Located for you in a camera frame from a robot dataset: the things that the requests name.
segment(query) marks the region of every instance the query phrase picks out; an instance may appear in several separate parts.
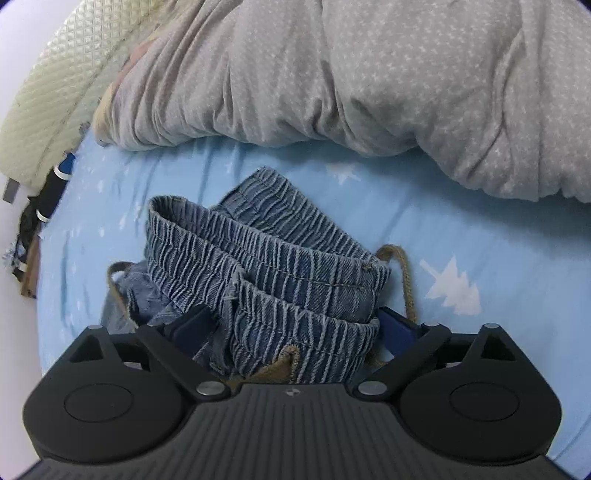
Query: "white star print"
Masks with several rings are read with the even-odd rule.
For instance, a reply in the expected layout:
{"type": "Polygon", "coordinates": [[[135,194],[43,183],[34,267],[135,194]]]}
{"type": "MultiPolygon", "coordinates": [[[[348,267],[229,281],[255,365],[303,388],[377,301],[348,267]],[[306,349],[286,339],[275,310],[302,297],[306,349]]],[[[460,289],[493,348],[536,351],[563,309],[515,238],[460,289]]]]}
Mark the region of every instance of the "white star print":
{"type": "Polygon", "coordinates": [[[353,173],[356,163],[329,163],[326,164],[326,171],[331,177],[339,180],[339,185],[342,185],[347,179],[361,181],[361,179],[353,173]]]}

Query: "shirred denim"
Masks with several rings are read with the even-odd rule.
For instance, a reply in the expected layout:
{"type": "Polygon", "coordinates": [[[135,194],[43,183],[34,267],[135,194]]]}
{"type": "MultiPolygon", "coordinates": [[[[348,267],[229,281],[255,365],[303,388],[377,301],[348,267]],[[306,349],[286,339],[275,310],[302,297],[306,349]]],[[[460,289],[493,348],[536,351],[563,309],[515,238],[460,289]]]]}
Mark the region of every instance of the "shirred denim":
{"type": "MultiPolygon", "coordinates": [[[[270,168],[210,209],[180,197],[150,203],[146,260],[117,281],[137,323],[170,323],[197,304],[218,315],[195,360],[248,377],[283,347],[293,381],[347,382],[378,334],[389,268],[270,168]]],[[[109,296],[103,324],[128,332],[109,296]]]]}

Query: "white wall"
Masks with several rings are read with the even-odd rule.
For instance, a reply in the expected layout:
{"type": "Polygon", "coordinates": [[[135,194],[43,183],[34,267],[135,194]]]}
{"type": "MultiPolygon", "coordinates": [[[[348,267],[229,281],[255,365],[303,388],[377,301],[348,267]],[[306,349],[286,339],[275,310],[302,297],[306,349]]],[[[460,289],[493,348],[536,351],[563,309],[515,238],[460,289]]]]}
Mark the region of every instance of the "white wall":
{"type": "Polygon", "coordinates": [[[11,0],[0,10],[0,122],[39,54],[80,0],[11,0]]]}
{"type": "MultiPolygon", "coordinates": [[[[6,177],[0,174],[4,192],[6,177]]],[[[13,205],[0,200],[0,252],[14,241],[27,203],[21,189],[13,205]]],[[[20,285],[0,267],[0,476],[11,479],[36,459],[22,425],[22,406],[41,378],[35,301],[19,295],[20,285]]]]}
{"type": "MultiPolygon", "coordinates": [[[[11,0],[0,10],[0,122],[29,70],[79,0],[11,0]]],[[[0,253],[14,240],[26,204],[1,200],[0,253]]],[[[0,266],[0,476],[11,480],[36,459],[21,419],[22,405],[41,378],[35,301],[18,294],[16,280],[0,266]]]]}

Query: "bed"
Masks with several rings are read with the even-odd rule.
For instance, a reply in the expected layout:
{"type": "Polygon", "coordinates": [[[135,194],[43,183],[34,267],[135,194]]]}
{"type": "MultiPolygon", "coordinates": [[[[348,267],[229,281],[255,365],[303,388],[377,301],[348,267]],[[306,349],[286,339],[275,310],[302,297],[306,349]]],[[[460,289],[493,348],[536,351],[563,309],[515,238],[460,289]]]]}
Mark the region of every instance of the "bed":
{"type": "MultiPolygon", "coordinates": [[[[331,142],[269,149],[223,137],[131,153],[100,147],[88,134],[42,232],[43,371],[87,325],[99,323],[108,265],[142,258],[151,197],[177,194],[212,205],[258,167],[271,166],[365,247],[404,247],[419,321],[455,332],[501,324],[561,401],[550,457],[584,478],[591,471],[591,206],[466,190],[418,149],[391,160],[367,160],[331,142]]],[[[392,267],[382,303],[404,312],[392,267]]]]}

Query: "brown drawstring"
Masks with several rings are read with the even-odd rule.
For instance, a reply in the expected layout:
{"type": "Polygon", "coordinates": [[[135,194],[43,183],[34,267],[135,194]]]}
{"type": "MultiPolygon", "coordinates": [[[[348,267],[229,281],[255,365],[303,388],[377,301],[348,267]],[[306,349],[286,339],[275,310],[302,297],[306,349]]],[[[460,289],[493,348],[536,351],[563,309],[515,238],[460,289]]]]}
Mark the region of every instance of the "brown drawstring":
{"type": "Polygon", "coordinates": [[[138,324],[135,323],[134,319],[129,318],[129,315],[127,312],[127,306],[125,305],[125,299],[123,298],[123,295],[121,294],[121,292],[117,288],[117,285],[115,285],[115,282],[113,281],[113,275],[115,275],[116,273],[124,272],[132,265],[135,265],[135,264],[132,262],[116,262],[116,263],[112,264],[107,269],[107,285],[109,286],[109,291],[111,292],[111,295],[113,296],[113,299],[115,300],[115,303],[119,307],[119,310],[121,310],[121,313],[123,314],[125,319],[128,322],[133,323],[135,328],[137,328],[138,324]]]}
{"type": "MultiPolygon", "coordinates": [[[[381,246],[375,255],[380,260],[385,262],[389,262],[390,260],[392,260],[392,258],[395,258],[400,264],[400,267],[402,269],[402,290],[404,293],[406,317],[409,321],[417,323],[417,313],[415,310],[413,298],[413,285],[410,276],[410,269],[408,267],[408,258],[406,256],[406,253],[404,252],[402,247],[388,244],[381,246]]],[[[121,295],[121,292],[119,291],[119,289],[115,285],[115,282],[113,281],[113,275],[115,273],[123,272],[132,265],[133,263],[131,262],[117,262],[112,264],[107,270],[107,284],[109,285],[109,291],[111,292],[111,295],[113,295],[115,302],[117,303],[123,315],[125,315],[125,318],[128,321],[132,322],[137,328],[137,324],[135,324],[133,319],[129,318],[123,295],[121,295]]],[[[370,351],[368,353],[365,361],[366,363],[369,363],[374,367],[382,367],[386,363],[382,362],[381,360],[378,360],[375,356],[374,351],[370,351]]],[[[296,380],[294,378],[294,373],[299,362],[300,349],[294,345],[286,345],[282,348],[279,357],[274,363],[261,368],[253,376],[244,379],[232,378],[230,380],[221,380],[224,381],[228,386],[230,386],[232,390],[236,390],[238,385],[244,382],[277,384],[284,384],[288,382],[293,383],[296,380]]]]}
{"type": "MultiPolygon", "coordinates": [[[[113,275],[119,272],[124,272],[132,265],[131,262],[117,262],[112,264],[107,270],[107,285],[109,291],[120,309],[121,313],[125,316],[126,320],[133,323],[135,328],[138,328],[137,323],[129,318],[127,307],[125,305],[125,299],[117,285],[113,281],[113,275]]],[[[300,349],[295,345],[286,345],[281,349],[277,360],[271,365],[262,367],[258,372],[248,378],[231,378],[229,380],[220,379],[226,383],[232,390],[236,390],[238,385],[249,382],[249,383],[268,383],[268,384],[285,384],[295,382],[295,373],[298,364],[300,363],[300,349]]]]}
{"type": "Polygon", "coordinates": [[[398,245],[386,244],[378,248],[375,254],[380,260],[389,262],[394,257],[402,269],[402,291],[404,293],[404,307],[406,309],[406,318],[417,323],[417,312],[414,307],[413,281],[408,267],[408,258],[406,253],[398,245]]]}

